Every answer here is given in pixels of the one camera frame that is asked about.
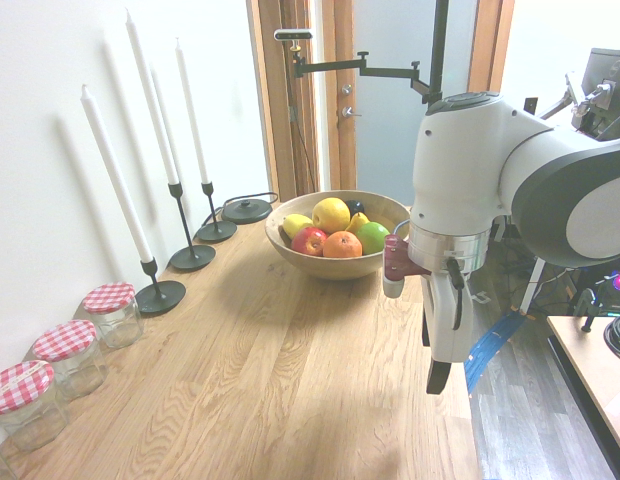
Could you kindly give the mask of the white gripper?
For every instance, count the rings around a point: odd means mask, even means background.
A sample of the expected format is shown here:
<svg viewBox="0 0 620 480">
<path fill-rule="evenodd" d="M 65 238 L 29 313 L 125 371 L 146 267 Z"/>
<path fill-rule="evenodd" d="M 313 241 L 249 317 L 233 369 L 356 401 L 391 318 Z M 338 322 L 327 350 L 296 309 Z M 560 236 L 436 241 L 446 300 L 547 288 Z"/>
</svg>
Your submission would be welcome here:
<svg viewBox="0 0 620 480">
<path fill-rule="evenodd" d="M 426 393 L 440 395 L 446 387 L 451 364 L 464 362 L 473 345 L 473 304 L 468 285 L 461 290 L 461 321 L 457 318 L 458 291 L 447 273 L 433 273 L 421 279 L 424 311 L 432 360 Z"/>
</svg>

